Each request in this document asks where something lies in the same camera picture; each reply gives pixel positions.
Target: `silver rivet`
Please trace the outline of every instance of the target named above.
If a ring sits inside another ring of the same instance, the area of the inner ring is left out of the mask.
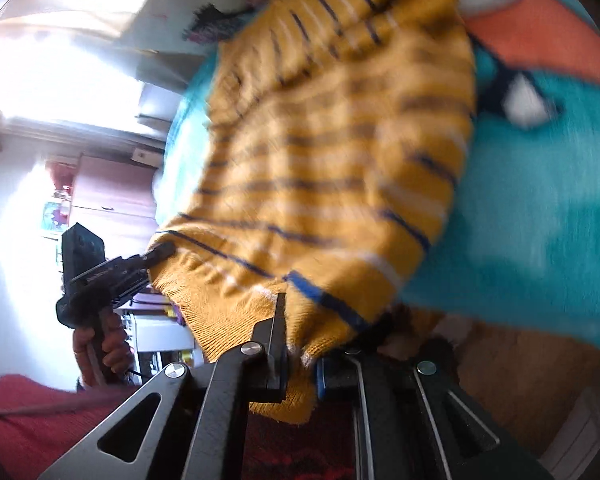
[[[182,377],[184,372],[187,371],[187,367],[181,363],[171,363],[164,369],[164,374],[171,379],[177,379]]]
[[[438,371],[436,365],[431,361],[420,361],[416,368],[422,375],[433,375]]]
[[[262,345],[255,341],[249,341],[240,347],[240,352],[245,355],[256,355],[262,350]]]

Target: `black handheld tool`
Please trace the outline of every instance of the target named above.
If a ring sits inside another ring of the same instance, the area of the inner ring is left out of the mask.
[[[58,321],[69,328],[92,327],[89,359],[99,384],[115,384],[121,376],[102,363],[102,342],[108,327],[102,322],[149,283],[147,269],[175,252],[172,242],[158,244],[144,255],[105,260],[104,242],[76,224],[62,234],[64,296],[56,303]]]

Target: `beige surface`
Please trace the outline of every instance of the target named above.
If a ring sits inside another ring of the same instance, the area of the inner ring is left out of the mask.
[[[400,359],[414,355],[442,318],[412,308],[384,350]],[[536,456],[582,389],[600,384],[600,350],[572,338],[476,323],[456,355],[464,390]]]

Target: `tool handle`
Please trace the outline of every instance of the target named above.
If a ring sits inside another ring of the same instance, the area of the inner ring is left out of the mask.
[[[109,331],[103,322],[108,314],[106,311],[107,309],[104,309],[99,316],[93,318],[93,331],[95,335],[87,346],[91,369],[93,369],[93,374],[99,386],[104,386],[104,384],[120,384],[123,382],[122,375],[115,374],[111,368],[102,362],[107,355],[102,349],[102,343],[106,333]]]

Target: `orange fabric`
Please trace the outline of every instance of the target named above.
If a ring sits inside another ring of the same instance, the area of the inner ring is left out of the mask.
[[[520,0],[466,24],[509,66],[554,70],[600,84],[600,35],[557,0]]]

